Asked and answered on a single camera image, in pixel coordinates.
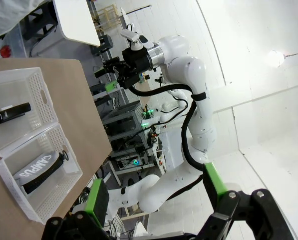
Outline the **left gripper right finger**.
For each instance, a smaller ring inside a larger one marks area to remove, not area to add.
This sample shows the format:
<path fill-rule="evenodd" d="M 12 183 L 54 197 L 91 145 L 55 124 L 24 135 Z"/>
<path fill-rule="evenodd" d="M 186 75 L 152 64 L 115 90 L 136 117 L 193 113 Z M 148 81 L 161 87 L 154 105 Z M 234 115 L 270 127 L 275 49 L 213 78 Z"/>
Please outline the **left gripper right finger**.
<path fill-rule="evenodd" d="M 294 239 L 268 189 L 251 194 L 227 189 L 212 163 L 204 166 L 203 185 L 214 212 L 193 239 L 225 240 L 234 222 L 245 222 L 256 240 Z"/>

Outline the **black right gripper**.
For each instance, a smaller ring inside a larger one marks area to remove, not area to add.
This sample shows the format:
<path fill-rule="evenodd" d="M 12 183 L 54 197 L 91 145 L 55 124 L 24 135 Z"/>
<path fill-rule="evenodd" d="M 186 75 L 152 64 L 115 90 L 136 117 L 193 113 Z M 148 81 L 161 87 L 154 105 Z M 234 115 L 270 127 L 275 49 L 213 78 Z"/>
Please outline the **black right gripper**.
<path fill-rule="evenodd" d="M 149 60 L 148 51 L 145 48 L 141 50 L 132 50 L 130 47 L 122 51 L 123 60 L 114 57 L 103 62 L 103 66 L 94 71 L 96 78 L 107 73 L 115 73 L 118 71 L 118 79 L 112 80 L 105 85 L 107 92 L 116 92 L 128 89 L 140 81 L 139 75 L 152 67 Z"/>

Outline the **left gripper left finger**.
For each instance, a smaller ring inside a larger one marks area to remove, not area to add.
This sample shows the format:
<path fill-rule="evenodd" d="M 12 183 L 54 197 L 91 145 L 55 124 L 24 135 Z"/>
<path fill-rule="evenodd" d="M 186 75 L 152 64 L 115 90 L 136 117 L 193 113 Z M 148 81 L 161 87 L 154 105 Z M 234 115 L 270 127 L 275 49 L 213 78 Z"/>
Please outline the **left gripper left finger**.
<path fill-rule="evenodd" d="M 103 229 L 109 203 L 109 193 L 103 179 L 96 179 L 85 206 L 65 218 L 51 217 L 45 224 L 44 240 L 108 240 Z"/>

